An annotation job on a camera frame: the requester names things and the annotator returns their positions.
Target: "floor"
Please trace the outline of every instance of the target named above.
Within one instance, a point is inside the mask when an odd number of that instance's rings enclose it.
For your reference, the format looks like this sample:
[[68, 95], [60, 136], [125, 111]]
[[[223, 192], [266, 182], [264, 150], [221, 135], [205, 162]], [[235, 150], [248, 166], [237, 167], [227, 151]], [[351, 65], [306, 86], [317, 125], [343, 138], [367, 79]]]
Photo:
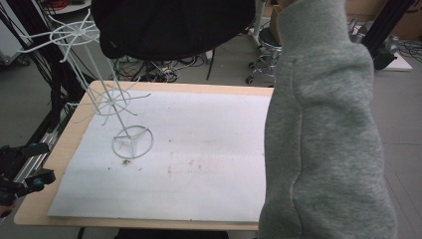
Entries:
[[[93, 53], [100, 56], [99, 48]], [[180, 71], [176, 83], [247, 87], [248, 64], [259, 55], [250, 36], [238, 36], [216, 49], [210, 65]], [[422, 238], [422, 64], [406, 61], [411, 72], [375, 73], [372, 111], [385, 151], [385, 178], [399, 220], [399, 238]], [[250, 87], [267, 87], [272, 80], [257, 77]], [[13, 65], [0, 72], [0, 145], [25, 144], [50, 109], [50, 89], [36, 67]], [[75, 239], [79, 228], [29, 227], [13, 222], [13, 214], [0, 224], [0, 237]], [[116, 228], [87, 228], [83, 238], [111, 239]], [[252, 239], [256, 232], [230, 232], [231, 239]]]

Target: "white paper sheet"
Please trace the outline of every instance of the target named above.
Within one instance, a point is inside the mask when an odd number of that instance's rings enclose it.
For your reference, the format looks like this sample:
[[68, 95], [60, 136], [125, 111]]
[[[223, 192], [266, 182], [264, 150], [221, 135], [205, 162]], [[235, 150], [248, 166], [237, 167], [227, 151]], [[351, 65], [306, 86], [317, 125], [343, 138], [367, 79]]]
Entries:
[[168, 92], [132, 100], [128, 109], [137, 116], [122, 112], [123, 121], [148, 127], [154, 145], [128, 164], [111, 149], [117, 117], [102, 125], [105, 117], [94, 116], [49, 215], [257, 222], [269, 100]]

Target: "stool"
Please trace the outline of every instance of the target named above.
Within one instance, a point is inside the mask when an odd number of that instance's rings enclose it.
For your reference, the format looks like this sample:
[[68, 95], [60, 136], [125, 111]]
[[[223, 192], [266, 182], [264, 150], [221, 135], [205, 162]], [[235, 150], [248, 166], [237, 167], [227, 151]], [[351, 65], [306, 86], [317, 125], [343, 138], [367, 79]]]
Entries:
[[258, 35], [260, 47], [264, 47], [267, 52], [263, 53], [255, 62], [249, 64], [252, 69], [252, 74], [246, 79], [246, 84], [251, 84], [255, 73], [259, 72], [269, 77], [274, 77], [274, 68], [279, 61], [279, 56], [282, 53], [282, 46], [276, 42], [270, 28], [264, 28]]

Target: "gray sweatshirt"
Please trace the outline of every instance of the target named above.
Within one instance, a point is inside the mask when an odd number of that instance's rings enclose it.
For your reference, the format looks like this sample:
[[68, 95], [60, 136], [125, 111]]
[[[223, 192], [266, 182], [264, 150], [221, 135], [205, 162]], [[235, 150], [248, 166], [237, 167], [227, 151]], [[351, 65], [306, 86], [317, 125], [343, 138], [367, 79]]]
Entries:
[[369, 108], [372, 61], [348, 39], [344, 0], [300, 0], [278, 25], [259, 238], [396, 238]]

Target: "table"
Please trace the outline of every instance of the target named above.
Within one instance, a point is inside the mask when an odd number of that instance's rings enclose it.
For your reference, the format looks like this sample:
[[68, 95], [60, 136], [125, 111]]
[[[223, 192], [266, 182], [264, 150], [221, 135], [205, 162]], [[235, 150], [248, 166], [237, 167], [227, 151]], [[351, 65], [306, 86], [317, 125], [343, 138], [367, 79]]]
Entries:
[[[127, 89], [132, 83], [121, 83]], [[100, 89], [99, 82], [93, 82], [94, 89]], [[273, 89], [251, 87], [229, 87], [184, 84], [156, 84], [137, 83], [132, 90], [151, 92], [179, 92], [200, 94], [230, 94], [247, 96], [266, 96], [272, 94]], [[82, 103], [89, 101], [84, 96]], [[89, 108], [77, 108], [72, 119], [81, 119], [91, 112]], [[49, 217], [50, 205], [59, 189], [63, 174], [76, 152], [84, 132], [90, 121], [78, 124], [69, 123], [61, 135], [54, 150], [49, 156], [45, 168], [55, 170], [56, 182], [46, 186], [42, 192], [28, 195], [15, 216], [18, 225], [40, 226], [93, 226], [93, 227], [127, 227], [127, 228], [157, 228], [157, 229], [203, 229], [203, 230], [257, 230], [258, 222], [218, 222], [218, 221], [178, 221], [178, 220], [138, 220], [138, 219], [105, 219], [78, 217]]]

